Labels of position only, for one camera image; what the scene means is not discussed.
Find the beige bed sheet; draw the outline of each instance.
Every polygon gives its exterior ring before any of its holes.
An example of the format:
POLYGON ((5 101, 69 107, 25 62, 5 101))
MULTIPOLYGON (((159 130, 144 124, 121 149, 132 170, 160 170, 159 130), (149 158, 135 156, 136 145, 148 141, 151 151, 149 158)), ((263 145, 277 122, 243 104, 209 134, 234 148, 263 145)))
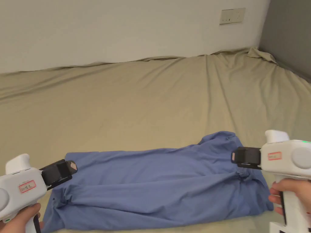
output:
MULTIPOLYGON (((0 75, 1 173, 21 153, 40 168, 67 152, 178 148, 220 130, 250 147, 265 143, 267 129, 311 141, 311 86, 270 54, 252 48, 166 59, 0 75)), ((266 212, 132 233, 266 233, 271 220, 282 218, 266 212)))

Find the electrical socket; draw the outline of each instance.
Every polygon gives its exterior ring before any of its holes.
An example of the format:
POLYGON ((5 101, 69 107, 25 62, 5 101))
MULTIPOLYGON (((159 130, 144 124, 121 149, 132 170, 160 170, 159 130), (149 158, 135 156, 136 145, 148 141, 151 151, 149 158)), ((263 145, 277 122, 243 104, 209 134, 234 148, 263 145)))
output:
POLYGON ((222 10, 219 25, 243 22, 246 8, 222 10))

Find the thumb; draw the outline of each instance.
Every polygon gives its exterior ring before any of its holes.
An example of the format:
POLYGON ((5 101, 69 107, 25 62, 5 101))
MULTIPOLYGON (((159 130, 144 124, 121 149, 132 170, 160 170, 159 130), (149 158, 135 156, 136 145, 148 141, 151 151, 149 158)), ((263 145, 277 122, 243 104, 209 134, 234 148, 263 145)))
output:
POLYGON ((279 183, 273 183, 272 188, 281 192, 291 191, 297 193, 302 182, 305 181, 294 179, 283 179, 279 183))
POLYGON ((12 219, 9 223, 11 224, 26 224, 33 216, 35 216, 41 208, 39 203, 34 204, 33 206, 26 207, 22 209, 17 216, 12 219))

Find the gray wall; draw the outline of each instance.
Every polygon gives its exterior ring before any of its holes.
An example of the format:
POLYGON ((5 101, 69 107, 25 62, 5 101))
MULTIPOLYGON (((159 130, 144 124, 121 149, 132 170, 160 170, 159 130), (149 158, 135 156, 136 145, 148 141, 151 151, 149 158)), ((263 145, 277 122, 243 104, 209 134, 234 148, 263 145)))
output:
POLYGON ((311 0, 271 0, 259 49, 311 81, 311 0))

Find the blue shirt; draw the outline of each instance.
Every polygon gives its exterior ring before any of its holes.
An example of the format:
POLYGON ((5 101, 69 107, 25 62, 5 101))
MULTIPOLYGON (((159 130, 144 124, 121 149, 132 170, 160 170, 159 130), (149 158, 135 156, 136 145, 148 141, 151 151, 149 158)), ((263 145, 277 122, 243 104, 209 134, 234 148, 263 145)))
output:
POLYGON ((42 232, 167 228, 273 210, 261 171, 231 163, 239 146, 222 131, 179 149, 68 153, 78 172, 53 189, 42 232))

